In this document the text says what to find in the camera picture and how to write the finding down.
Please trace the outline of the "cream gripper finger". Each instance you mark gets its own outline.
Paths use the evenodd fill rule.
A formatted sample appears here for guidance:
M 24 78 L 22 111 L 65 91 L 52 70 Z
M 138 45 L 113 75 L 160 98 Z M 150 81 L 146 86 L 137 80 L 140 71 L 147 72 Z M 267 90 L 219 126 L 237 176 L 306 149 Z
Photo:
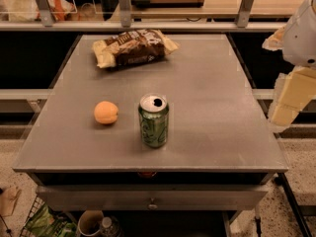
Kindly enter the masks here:
M 269 122 L 275 127 L 289 127 L 315 96 L 315 69 L 295 66 L 288 74 L 280 73 L 268 111 Z
M 270 51 L 277 51 L 283 49 L 283 34 L 285 27 L 276 30 L 272 35 L 264 40 L 262 48 Z

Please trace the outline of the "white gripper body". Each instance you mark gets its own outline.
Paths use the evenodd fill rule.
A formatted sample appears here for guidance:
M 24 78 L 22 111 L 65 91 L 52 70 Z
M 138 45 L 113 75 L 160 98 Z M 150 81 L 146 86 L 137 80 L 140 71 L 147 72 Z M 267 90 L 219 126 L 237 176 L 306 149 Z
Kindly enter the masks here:
M 316 0 L 304 0 L 286 23 L 282 55 L 293 65 L 316 67 Z

